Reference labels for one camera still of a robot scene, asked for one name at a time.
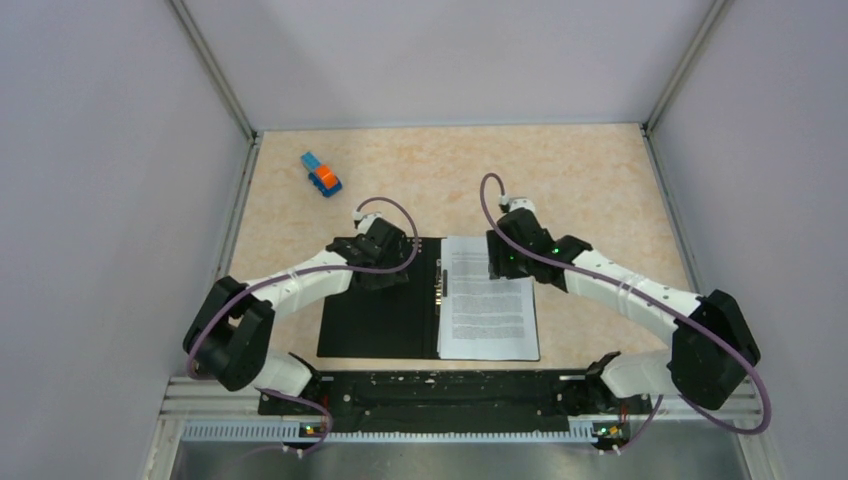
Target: paper sheet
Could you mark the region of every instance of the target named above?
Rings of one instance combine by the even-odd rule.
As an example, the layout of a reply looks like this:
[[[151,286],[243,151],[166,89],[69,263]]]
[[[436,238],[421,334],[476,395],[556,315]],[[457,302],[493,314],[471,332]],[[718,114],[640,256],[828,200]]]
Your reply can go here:
[[[442,240],[439,357],[539,360],[533,280],[490,280],[488,266],[485,237]]]

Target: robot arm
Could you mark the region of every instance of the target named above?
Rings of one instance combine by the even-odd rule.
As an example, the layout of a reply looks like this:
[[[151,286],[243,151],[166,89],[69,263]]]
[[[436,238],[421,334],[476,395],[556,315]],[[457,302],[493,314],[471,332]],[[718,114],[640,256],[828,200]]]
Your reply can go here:
[[[197,365],[211,373],[227,390],[271,389],[297,396],[312,379],[313,372],[288,353],[269,351],[275,318],[282,318],[351,286],[376,290],[408,281],[405,272],[374,274],[353,272],[346,267],[394,267],[409,256],[412,246],[403,230],[368,214],[356,221],[352,240],[336,239],[309,260],[268,277],[238,282],[224,277],[212,286],[197,317],[183,340],[189,353],[200,332],[234,296],[261,282],[288,275],[245,296],[216,324],[197,351]],[[298,275],[304,270],[312,273]],[[241,320],[238,325],[230,319]]]
[[[493,277],[532,276],[540,283],[598,301],[642,325],[669,348],[641,354],[618,352],[589,367],[587,381],[605,386],[617,398],[639,394],[682,394],[699,406],[716,410],[745,378],[744,369],[724,350],[654,303],[683,313],[732,345],[751,364],[760,359],[744,317],[732,296],[715,290],[707,297],[677,290],[634,273],[608,259],[592,245],[572,236],[554,241],[535,216],[526,198],[503,198],[498,227],[525,249],[547,259],[577,267],[564,270],[516,251],[493,230],[487,232],[490,273]],[[611,284],[597,276],[615,281]]]

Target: black folder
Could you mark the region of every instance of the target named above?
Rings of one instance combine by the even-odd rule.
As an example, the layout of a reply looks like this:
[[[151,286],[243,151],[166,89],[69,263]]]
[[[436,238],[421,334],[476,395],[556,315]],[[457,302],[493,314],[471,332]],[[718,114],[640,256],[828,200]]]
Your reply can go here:
[[[405,284],[377,291],[351,287],[324,299],[318,356],[438,359],[441,241],[421,238]]]

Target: beige table surface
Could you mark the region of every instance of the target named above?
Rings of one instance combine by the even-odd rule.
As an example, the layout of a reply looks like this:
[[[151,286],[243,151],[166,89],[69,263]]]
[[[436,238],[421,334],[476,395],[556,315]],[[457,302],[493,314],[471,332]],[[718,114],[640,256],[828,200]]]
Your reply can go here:
[[[344,184],[325,199],[306,179],[312,151]],[[334,236],[353,234],[350,213],[383,195],[404,205],[422,236],[484,235],[478,188],[486,172],[530,197],[554,238],[575,235],[648,277],[687,288],[639,128],[622,125],[445,127],[268,132],[259,152],[230,274],[245,281],[295,266]],[[497,190],[490,183],[491,208]],[[408,230],[390,205],[379,209]],[[605,353],[663,348],[606,307],[538,285],[539,362],[317,358],[323,302],[277,319],[272,348],[318,369],[579,368]]]

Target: gray wall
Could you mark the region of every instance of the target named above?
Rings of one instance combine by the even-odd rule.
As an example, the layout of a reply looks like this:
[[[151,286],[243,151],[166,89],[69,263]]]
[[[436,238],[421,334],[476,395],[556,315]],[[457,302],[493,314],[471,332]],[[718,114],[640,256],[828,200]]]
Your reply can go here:
[[[657,133],[708,287],[763,351],[789,478],[848,457],[848,2],[735,2]]]
[[[0,6],[0,478],[137,478],[246,144],[163,0]]]
[[[190,0],[259,129],[637,122],[711,0]]]

